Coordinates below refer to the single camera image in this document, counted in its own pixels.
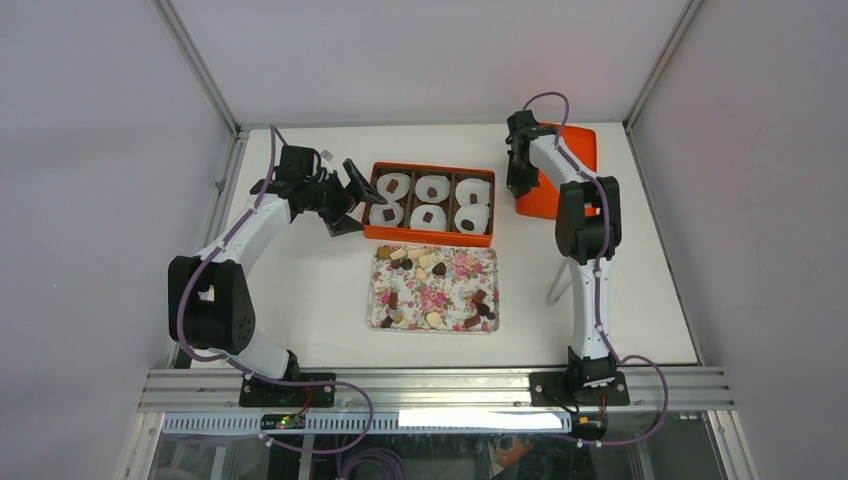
dark chocolate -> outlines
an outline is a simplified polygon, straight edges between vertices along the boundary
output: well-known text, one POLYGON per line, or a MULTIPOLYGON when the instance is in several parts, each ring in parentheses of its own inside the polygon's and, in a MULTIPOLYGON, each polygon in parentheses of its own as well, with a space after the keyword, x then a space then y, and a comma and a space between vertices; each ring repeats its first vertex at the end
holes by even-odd
POLYGON ((443 262, 439 262, 433 267, 433 275, 443 277, 446 273, 448 273, 448 267, 443 262))

orange box compartment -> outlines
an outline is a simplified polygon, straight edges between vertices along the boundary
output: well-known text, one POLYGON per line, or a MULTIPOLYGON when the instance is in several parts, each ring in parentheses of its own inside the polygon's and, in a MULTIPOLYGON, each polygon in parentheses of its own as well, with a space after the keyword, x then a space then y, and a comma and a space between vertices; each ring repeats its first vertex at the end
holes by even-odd
POLYGON ((371 213, 371 205, 366 205, 365 211, 362 213, 362 225, 365 226, 366 238, 405 243, 454 245, 459 247, 488 247, 492 244, 495 219, 495 172, 491 170, 434 165, 377 162, 371 170, 371 185, 376 188, 377 179, 387 173, 402 173, 410 177, 409 192, 407 192, 405 199, 398 201, 403 208, 403 220, 401 225, 397 227, 371 225, 368 221, 368 216, 371 213), (442 175, 450 180, 450 194, 448 198, 437 204, 445 210, 445 217, 448 222, 447 231, 439 232, 409 228, 412 211, 418 206, 425 204, 415 195, 415 184, 424 175, 442 175), (489 223, 486 226, 485 233, 482 235, 460 232, 453 221, 456 211, 459 209, 459 204, 455 196, 456 184, 467 178, 479 178, 489 182, 491 185, 489 193, 489 223))

red wire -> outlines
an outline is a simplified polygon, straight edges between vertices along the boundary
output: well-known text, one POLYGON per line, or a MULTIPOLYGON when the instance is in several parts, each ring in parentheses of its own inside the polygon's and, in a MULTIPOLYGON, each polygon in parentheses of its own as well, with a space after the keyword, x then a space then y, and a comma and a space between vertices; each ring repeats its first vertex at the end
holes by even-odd
POLYGON ((306 390, 306 394, 308 395, 306 397, 306 403, 303 404, 303 408, 301 408, 299 412, 295 413, 295 415, 300 415, 301 413, 305 412, 306 409, 309 408, 309 405, 312 403, 312 389, 309 387, 303 387, 303 389, 306 390))

orange object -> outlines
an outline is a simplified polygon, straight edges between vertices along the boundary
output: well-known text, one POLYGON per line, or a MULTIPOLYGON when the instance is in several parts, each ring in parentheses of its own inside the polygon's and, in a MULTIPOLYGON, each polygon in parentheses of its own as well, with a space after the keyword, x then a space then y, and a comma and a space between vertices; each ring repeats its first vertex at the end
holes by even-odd
POLYGON ((384 227, 371 225, 368 221, 368 215, 371 211, 371 205, 366 205, 362 212, 362 225, 365 226, 365 237, 383 240, 391 240, 395 242, 405 243, 430 243, 437 245, 456 245, 459 247, 488 247, 492 244, 492 235, 494 234, 494 219, 495 219, 495 172, 491 170, 476 170, 470 168, 456 167, 441 167, 434 165, 417 165, 411 163, 390 163, 377 162, 374 168, 371 169, 371 185, 377 184, 377 178, 386 173, 403 173, 411 178, 409 184, 409 193, 402 203, 404 208, 404 219, 401 226, 384 227), (445 216, 448 222, 448 231, 434 232, 431 230, 419 230, 409 228, 409 217, 412 210, 420 204, 420 201, 415 197, 415 182, 421 175, 438 175, 442 174, 451 181, 450 194, 445 200, 445 205, 441 205, 445 210, 445 216), (480 178, 491 183, 492 188, 489 194, 489 224, 486 227, 486 233, 476 235, 471 233, 462 233, 457 230, 453 223, 453 217, 459 205, 454 198, 454 191, 458 181, 466 178, 480 178))
MULTIPOLYGON (((542 123, 542 125, 558 126, 559 124, 542 123)), ((595 138, 595 131, 566 126, 563 136, 565 137, 565 144, 577 155, 577 159, 592 171, 597 172, 598 143, 595 138)), ((539 172, 539 186, 515 202, 515 211, 519 215, 526 215, 528 217, 556 220, 558 206, 559 185, 554 186, 544 173, 539 172)), ((586 209, 588 215, 592 215, 594 212, 594 209, 586 209)))

white table surface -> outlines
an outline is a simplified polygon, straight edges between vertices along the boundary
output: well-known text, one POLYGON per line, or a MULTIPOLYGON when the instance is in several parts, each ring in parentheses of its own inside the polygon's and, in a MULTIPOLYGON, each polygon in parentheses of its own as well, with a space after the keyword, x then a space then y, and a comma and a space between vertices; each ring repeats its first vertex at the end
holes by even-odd
MULTIPOLYGON (((620 354, 660 363, 697 361, 647 199, 621 124, 580 125, 597 133, 598 165, 621 186, 622 242, 610 280, 612 341, 620 354)), ((314 213, 299 216, 262 255, 248 278, 257 326, 295 352, 302 367, 540 366, 566 363, 572 301, 545 295, 562 262, 554 222, 515 213, 506 189, 506 125, 346 127, 283 130, 294 145, 327 149, 333 163, 354 160, 370 178, 377 161, 494 170, 500 329, 491 335, 398 333, 366 326, 369 272, 379 240, 330 238, 314 213)), ((230 209, 265 175, 270 132, 254 130, 230 209)), ((361 218, 363 206, 353 213, 361 218)), ((218 362, 204 364, 222 366, 218 362)))

